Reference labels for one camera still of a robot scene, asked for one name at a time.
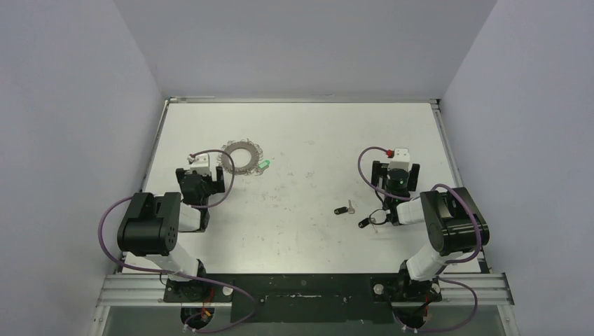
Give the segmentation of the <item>metal key organizer disc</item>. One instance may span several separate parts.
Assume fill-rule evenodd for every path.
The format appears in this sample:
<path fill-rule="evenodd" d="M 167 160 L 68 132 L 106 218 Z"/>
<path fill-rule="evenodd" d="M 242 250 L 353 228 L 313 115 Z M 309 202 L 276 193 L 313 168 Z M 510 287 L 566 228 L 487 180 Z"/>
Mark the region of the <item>metal key organizer disc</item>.
<path fill-rule="evenodd" d="M 223 169 L 231 173 L 232 165 L 230 158 L 235 163 L 237 175 L 250 175 L 258 171 L 258 165 L 263 161 L 263 149 L 249 139 L 228 141 L 221 147 L 226 153 L 219 154 L 218 163 Z"/>

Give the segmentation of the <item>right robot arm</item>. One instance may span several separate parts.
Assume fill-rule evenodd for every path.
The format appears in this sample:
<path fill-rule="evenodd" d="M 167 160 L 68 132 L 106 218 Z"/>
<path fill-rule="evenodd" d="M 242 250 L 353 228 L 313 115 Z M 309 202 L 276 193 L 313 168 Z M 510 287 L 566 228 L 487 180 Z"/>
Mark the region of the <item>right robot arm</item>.
<path fill-rule="evenodd" d="M 405 300 L 414 300 L 424 290 L 423 281 L 434 279 L 447 265 L 462 263 L 465 253 L 477 254 L 489 242 L 490 233 L 466 188 L 443 187 L 411 195 L 417 190 L 419 164 L 398 164 L 374 161 L 371 185 L 381 201 L 385 214 L 372 224 L 394 226 L 423 224 L 428 242 L 411 258 L 405 260 L 396 280 L 396 291 Z"/>

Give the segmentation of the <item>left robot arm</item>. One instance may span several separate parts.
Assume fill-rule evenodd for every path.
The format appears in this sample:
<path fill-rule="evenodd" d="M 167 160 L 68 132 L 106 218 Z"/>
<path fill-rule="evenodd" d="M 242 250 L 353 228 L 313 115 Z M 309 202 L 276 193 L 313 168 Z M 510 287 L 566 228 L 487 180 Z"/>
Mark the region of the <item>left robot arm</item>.
<path fill-rule="evenodd" d="M 203 300 L 209 282 L 203 263 L 178 242 L 181 233 L 204 232 L 209 224 L 209 198 L 226 191 L 223 168 L 178 168 L 179 192 L 132 196 L 118 229 L 118 247 L 123 252 L 150 260 L 168 271 L 169 279 L 182 281 L 181 291 L 191 301 Z"/>

